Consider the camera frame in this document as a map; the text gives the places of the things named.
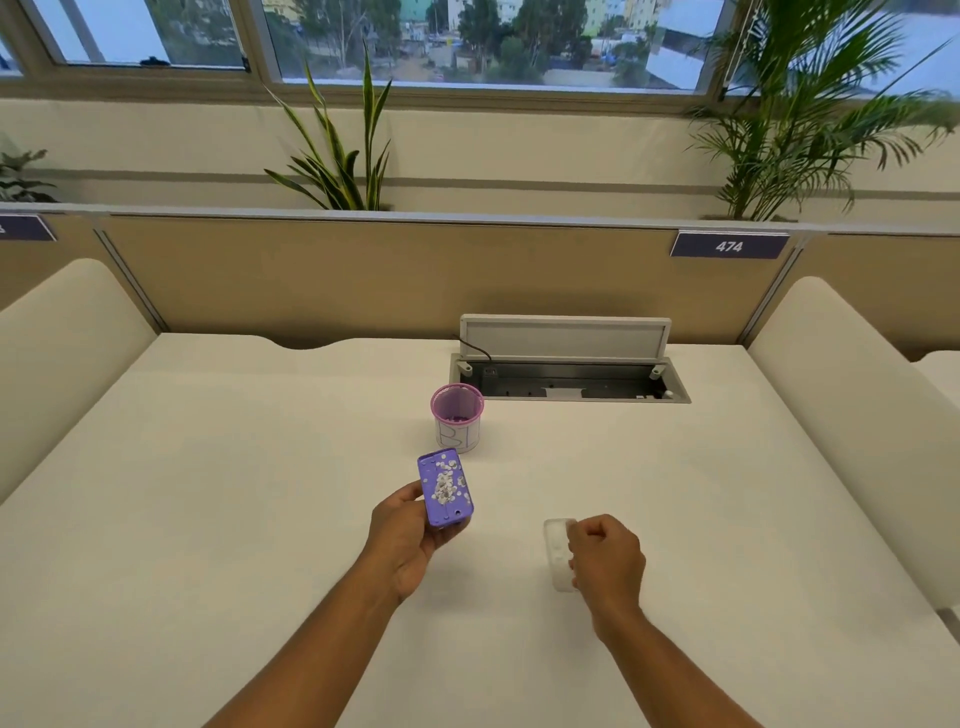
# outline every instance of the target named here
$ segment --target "dark blue label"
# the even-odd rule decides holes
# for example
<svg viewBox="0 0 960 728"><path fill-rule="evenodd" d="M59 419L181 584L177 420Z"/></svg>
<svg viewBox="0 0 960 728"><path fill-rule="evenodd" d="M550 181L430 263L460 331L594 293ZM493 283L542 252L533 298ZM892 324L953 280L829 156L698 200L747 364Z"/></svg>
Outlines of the dark blue label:
<svg viewBox="0 0 960 728"><path fill-rule="evenodd" d="M0 240L56 240L39 215L0 214Z"/></svg>
<svg viewBox="0 0 960 728"><path fill-rule="evenodd" d="M748 257L776 260L790 239L789 232L680 231L673 257Z"/></svg>

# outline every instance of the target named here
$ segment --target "beige partition panel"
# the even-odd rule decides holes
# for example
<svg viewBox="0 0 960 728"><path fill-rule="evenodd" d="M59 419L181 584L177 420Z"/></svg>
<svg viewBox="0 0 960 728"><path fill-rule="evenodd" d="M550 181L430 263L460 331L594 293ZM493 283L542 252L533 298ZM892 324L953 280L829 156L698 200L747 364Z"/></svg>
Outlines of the beige partition panel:
<svg viewBox="0 0 960 728"><path fill-rule="evenodd" d="M732 344L781 266L671 258L671 230L150 217L106 225L172 331L293 346L449 338L463 313L669 316L672 341Z"/></svg>
<svg viewBox="0 0 960 728"><path fill-rule="evenodd" d="M94 232L93 220L81 215L57 214L44 214L43 219L57 240L6 240L0 243L0 310L72 260L87 257L99 260L110 269L147 322L156 328L153 317Z"/></svg>
<svg viewBox="0 0 960 728"><path fill-rule="evenodd" d="M811 240L753 331L793 283L822 278L910 358L960 349L960 237L823 235Z"/></svg>

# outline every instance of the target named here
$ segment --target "white wall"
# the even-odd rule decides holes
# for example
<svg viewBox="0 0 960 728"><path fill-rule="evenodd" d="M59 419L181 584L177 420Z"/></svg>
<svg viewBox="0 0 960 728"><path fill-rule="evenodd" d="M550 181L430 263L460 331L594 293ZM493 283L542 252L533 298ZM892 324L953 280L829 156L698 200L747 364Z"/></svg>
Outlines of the white wall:
<svg viewBox="0 0 960 728"><path fill-rule="evenodd" d="M332 114L345 144L362 146L362 112ZM69 175L58 179L69 201L306 206L263 176L264 167L285 171L288 155L303 146L273 107L5 99L0 118L8 146L50 150L43 165ZM667 117L388 110L377 138L392 139L388 178L400 186L392 185L387 197L397 209L627 217L722 212L710 191L726 168L689 149L688 132L686 120ZM872 197L960 197L957 168L960 139L952 137L902 169L879 172L862 162L853 181ZM551 186L562 190L544 189ZM836 219L840 207L814 200L803 218ZM960 207L953 200L870 199L851 219L876 215L960 222Z"/></svg>

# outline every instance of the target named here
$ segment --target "hand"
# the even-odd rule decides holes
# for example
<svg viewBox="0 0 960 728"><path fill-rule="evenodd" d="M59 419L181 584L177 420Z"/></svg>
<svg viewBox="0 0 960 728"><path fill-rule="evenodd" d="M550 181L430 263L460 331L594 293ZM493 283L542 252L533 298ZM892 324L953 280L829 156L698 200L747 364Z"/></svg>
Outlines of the hand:
<svg viewBox="0 0 960 728"><path fill-rule="evenodd" d="M593 615L593 629L603 639L611 622L639 613L640 582L647 560L639 539L613 516L594 516L567 524L573 586Z"/></svg>
<svg viewBox="0 0 960 728"><path fill-rule="evenodd" d="M438 529L427 523L420 481L407 483L387 496L370 518L370 535L361 559L388 574L397 600L402 602L420 585L433 552L467 527L469 519Z"/></svg>

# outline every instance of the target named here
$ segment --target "white cushion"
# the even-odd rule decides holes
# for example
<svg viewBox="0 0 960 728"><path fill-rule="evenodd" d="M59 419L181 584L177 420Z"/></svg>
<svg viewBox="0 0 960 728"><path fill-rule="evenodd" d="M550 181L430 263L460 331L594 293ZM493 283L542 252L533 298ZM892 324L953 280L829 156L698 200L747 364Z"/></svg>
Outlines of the white cushion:
<svg viewBox="0 0 960 728"><path fill-rule="evenodd" d="M960 409L820 279L750 355L931 604L960 603Z"/></svg>
<svg viewBox="0 0 960 728"><path fill-rule="evenodd" d="M0 503L155 338L96 260L0 311Z"/></svg>

